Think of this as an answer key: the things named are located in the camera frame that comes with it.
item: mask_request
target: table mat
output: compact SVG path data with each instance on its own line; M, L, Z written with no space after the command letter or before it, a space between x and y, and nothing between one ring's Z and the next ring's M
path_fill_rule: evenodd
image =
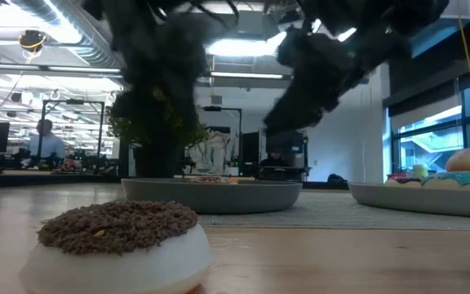
M401 212L358 204L347 193L306 193L285 211L248 215L201 215L203 226L336 229L470 230L470 217Z

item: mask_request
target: wooden table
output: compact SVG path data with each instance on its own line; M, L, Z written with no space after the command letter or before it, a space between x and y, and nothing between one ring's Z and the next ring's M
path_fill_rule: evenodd
M122 195L118 185L0 189L0 294L41 220ZM470 232L206 228L216 263L193 294L469 293Z

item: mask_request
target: pipe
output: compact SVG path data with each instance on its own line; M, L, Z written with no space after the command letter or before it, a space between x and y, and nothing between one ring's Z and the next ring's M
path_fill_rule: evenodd
M18 40L0 39L0 46L19 45ZM92 45L82 45L80 43L58 43L58 42L44 42L44 47L66 48L66 49L92 49Z
M53 27L66 25L62 16L68 20L81 35L82 40L77 45L85 47L69 48L92 67L121 68L123 63L109 48L108 42L95 29L71 0L11 0L24 11L35 15Z

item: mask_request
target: man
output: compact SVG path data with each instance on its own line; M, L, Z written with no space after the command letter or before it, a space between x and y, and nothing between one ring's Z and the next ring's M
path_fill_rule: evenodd
M36 129L39 135L42 135L41 158L64 158L64 142L52 133L52 121L39 121ZM37 156L38 149L39 136L32 136L29 144L30 155Z
M289 167L290 164L281 158L280 153L270 153L268 158L260 162L261 167Z

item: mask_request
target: glass window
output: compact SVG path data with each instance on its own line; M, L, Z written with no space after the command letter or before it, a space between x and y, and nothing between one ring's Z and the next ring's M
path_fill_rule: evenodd
M411 170L415 164L423 164L429 170L445 172L447 160L462 148L461 127L401 138L401 169Z
M411 123L410 125L401 127L398 132L403 133L406 131L413 131L423 127L435 126L440 123L450 122L452 120L460 120L462 117L462 105L455 106L446 111L440 112L428 118L424 118L418 122Z

